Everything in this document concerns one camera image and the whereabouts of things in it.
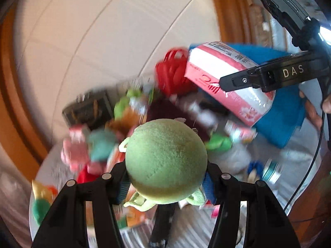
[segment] metal screw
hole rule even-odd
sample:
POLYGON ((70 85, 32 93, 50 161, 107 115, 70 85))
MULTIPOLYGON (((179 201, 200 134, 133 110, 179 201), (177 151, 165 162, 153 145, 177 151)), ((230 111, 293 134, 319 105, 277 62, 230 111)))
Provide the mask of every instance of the metal screw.
POLYGON ((265 186, 265 182, 264 182, 264 181, 261 181, 261 180, 258 180, 258 181, 257 181, 257 184, 258 184, 258 186, 260 186, 260 187, 264 187, 264 186, 265 186))
POLYGON ((228 173, 223 173, 222 178, 225 180, 229 180, 231 178, 231 175, 229 175, 228 173))
POLYGON ((110 179, 112 177, 112 175, 110 174, 110 173, 104 173, 103 175, 102 175, 102 179, 104 179, 104 180, 108 180, 108 179, 110 179))
POLYGON ((73 186, 73 185, 75 185, 76 184, 76 181, 75 180, 69 180, 68 182, 67 182, 67 186, 73 186))

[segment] white wall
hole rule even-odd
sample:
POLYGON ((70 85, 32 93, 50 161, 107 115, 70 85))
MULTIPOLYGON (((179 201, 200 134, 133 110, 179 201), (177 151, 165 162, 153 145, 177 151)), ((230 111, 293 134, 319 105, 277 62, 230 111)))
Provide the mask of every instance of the white wall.
POLYGON ((14 27, 24 99, 52 143, 77 94, 152 73, 171 47, 219 39, 212 0, 19 0, 14 27))

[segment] stuffed toy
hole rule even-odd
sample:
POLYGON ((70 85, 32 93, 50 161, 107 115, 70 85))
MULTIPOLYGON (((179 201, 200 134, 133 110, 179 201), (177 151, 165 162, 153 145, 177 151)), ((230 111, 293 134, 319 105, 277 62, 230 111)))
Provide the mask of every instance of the stuffed toy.
POLYGON ((34 199, 32 205, 32 213, 37 224, 40 225, 51 207, 58 191, 53 185, 43 185, 42 183, 33 180, 32 191, 34 192, 34 199))
POLYGON ((70 138, 63 140, 61 159, 64 164, 69 165, 72 172, 78 171, 80 165, 90 161, 86 143, 89 134, 90 131, 86 125, 75 125, 69 129, 70 138))
POLYGON ((139 125, 140 121, 145 123, 146 119, 141 120, 141 115, 133 111, 131 107, 128 107, 124 110, 122 118, 108 121, 105 124, 105 128, 112 131, 118 131, 126 136, 133 126, 139 125))
POLYGON ((124 110, 129 107, 130 98, 139 98, 141 95, 142 95, 142 91, 140 89, 130 88, 126 92, 126 96, 123 96, 120 99, 120 101, 118 101, 115 104, 115 107, 114 107, 115 120, 122 118, 124 110))
POLYGON ((83 184, 87 182, 95 181, 100 175, 94 175, 88 172, 87 165, 84 166, 84 168, 80 171, 80 173, 77 176, 77 183, 83 184))
POLYGON ((87 144, 91 162, 107 161, 118 143, 116 134, 109 129, 98 129, 90 133, 87 144))
POLYGON ((228 151, 232 147, 229 137, 214 133, 208 142, 205 142, 207 150, 228 151))
POLYGON ((186 199, 202 205, 200 186, 207 168, 206 147, 183 122, 157 119, 138 126, 120 144, 132 185, 137 190, 124 204, 146 211, 155 204, 186 199))

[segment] pink and white package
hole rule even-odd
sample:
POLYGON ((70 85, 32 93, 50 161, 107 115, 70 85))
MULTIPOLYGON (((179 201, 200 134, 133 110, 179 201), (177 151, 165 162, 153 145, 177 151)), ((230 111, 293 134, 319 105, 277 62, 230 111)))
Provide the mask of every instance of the pink and white package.
POLYGON ((258 66, 222 42, 211 42, 191 50, 185 77, 227 107, 247 126, 253 126, 272 106, 275 92, 244 88, 225 92, 219 87, 223 76, 258 66))

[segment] person's hand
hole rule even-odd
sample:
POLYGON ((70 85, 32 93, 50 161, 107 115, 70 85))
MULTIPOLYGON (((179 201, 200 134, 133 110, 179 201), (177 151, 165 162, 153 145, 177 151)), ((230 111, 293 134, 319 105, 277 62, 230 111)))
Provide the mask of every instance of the person's hand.
MULTIPOLYGON (((301 98, 304 98, 305 95, 302 91, 299 92, 301 98)), ((313 123, 317 129, 322 127, 322 118, 317 114, 315 107, 312 103, 307 100, 305 102, 305 108, 308 114, 308 119, 313 123)), ((331 114, 331 95, 329 95, 322 104, 322 109, 326 114, 331 114)))

